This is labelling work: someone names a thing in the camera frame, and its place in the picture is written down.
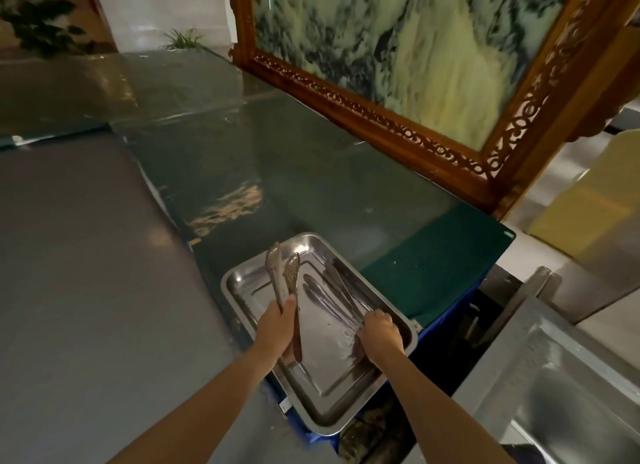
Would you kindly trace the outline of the person's left hand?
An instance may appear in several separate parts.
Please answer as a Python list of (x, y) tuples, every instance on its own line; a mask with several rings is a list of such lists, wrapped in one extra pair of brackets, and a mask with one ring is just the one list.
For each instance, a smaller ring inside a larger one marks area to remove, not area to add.
[(273, 367), (285, 355), (294, 335), (294, 322), (282, 320), (281, 306), (273, 300), (260, 316), (252, 350)]

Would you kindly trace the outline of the person's right hand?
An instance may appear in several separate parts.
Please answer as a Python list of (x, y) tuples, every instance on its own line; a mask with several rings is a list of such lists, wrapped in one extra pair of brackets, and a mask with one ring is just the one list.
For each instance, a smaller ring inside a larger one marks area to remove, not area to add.
[(357, 332), (366, 357), (380, 370), (394, 357), (404, 356), (401, 334), (391, 316), (380, 309), (366, 312)]

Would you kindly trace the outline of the perforated steel serving tongs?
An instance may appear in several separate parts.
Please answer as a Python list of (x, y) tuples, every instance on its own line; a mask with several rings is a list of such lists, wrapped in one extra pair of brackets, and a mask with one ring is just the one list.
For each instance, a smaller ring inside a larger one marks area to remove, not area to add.
[[(273, 286), (275, 299), (280, 308), (289, 296), (298, 299), (298, 275), (300, 272), (300, 256), (294, 252), (284, 259), (279, 242), (275, 242), (267, 251), (265, 267), (269, 280)], [(285, 352), (287, 365), (300, 364), (303, 360), (303, 351), (300, 334), (300, 307), (296, 307), (294, 315), (294, 330), (289, 349)]]

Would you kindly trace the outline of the smooth steel serving tongs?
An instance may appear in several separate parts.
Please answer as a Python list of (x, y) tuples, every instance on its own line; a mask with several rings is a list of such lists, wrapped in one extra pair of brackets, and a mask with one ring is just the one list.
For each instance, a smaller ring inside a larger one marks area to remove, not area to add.
[(348, 332), (357, 332), (365, 314), (381, 308), (372, 286), (339, 259), (319, 260), (307, 254), (302, 258), (300, 274), (301, 288), (312, 305)]

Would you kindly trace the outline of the person's right forearm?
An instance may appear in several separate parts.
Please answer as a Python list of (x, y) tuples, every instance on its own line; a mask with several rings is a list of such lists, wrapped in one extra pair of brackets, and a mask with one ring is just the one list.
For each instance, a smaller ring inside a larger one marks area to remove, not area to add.
[(397, 348), (379, 356), (426, 464), (516, 464), (458, 403), (436, 387)]

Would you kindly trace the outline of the person's left forearm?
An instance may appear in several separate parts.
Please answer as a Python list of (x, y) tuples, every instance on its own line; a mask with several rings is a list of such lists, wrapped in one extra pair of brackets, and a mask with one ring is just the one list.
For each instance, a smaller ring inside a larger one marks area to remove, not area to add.
[(289, 341), (256, 340), (187, 401), (118, 452), (107, 464), (207, 464)]

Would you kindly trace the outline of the green table cover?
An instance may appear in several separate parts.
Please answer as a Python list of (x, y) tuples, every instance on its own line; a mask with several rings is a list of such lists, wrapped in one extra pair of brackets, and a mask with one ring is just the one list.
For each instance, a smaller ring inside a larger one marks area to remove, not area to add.
[(195, 50), (0, 60), (0, 149), (110, 128), (202, 270), (323, 237), (423, 327), (516, 235), (319, 113)]

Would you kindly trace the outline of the stainless steel sink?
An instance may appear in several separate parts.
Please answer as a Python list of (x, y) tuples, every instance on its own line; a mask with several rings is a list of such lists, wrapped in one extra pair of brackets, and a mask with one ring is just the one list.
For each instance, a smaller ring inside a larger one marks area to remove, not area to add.
[(541, 266), (521, 285), (453, 400), (546, 464), (640, 464), (640, 370), (547, 305), (561, 281)]

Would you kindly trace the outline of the yellow panel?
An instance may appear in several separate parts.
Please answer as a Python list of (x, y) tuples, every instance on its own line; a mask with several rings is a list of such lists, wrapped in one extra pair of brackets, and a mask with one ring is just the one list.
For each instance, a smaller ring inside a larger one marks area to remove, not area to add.
[(586, 173), (561, 192), (527, 234), (575, 260), (640, 211), (640, 128), (614, 136)]

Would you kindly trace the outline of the carved wooden framed marble screen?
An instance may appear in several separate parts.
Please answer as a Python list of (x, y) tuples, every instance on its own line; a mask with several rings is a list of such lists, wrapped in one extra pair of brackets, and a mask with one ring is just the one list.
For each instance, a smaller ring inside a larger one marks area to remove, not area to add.
[(640, 95), (640, 0), (229, 0), (233, 63), (494, 218)]

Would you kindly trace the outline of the small green grass plant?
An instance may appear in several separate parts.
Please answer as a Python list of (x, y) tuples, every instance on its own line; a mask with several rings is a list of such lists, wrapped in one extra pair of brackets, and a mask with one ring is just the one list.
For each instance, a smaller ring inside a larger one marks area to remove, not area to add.
[(194, 49), (198, 51), (209, 51), (209, 48), (202, 42), (203, 35), (190, 28), (187, 30), (171, 29), (164, 33), (165, 43), (160, 45), (164, 51), (178, 51)]

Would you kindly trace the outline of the dark leafy plant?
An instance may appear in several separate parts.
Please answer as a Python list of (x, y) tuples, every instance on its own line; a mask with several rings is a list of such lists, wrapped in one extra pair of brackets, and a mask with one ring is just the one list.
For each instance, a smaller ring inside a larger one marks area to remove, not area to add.
[(60, 55), (91, 55), (96, 42), (69, 16), (69, 0), (0, 0), (0, 21), (8, 23), (19, 48), (42, 59)]

